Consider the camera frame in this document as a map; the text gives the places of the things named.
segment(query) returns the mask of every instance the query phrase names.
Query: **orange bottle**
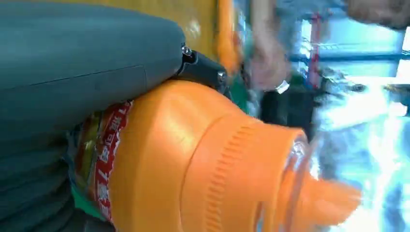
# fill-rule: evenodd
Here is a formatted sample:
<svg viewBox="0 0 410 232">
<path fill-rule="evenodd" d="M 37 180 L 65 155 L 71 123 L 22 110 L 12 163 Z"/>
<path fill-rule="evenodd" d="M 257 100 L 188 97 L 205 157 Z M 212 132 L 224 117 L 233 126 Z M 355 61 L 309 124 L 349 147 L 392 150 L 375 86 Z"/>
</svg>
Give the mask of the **orange bottle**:
<svg viewBox="0 0 410 232">
<path fill-rule="evenodd" d="M 102 115 L 88 188 L 118 231 L 309 232 L 360 204 L 358 190 L 309 174 L 301 130 L 200 84 L 168 81 Z"/>
</svg>

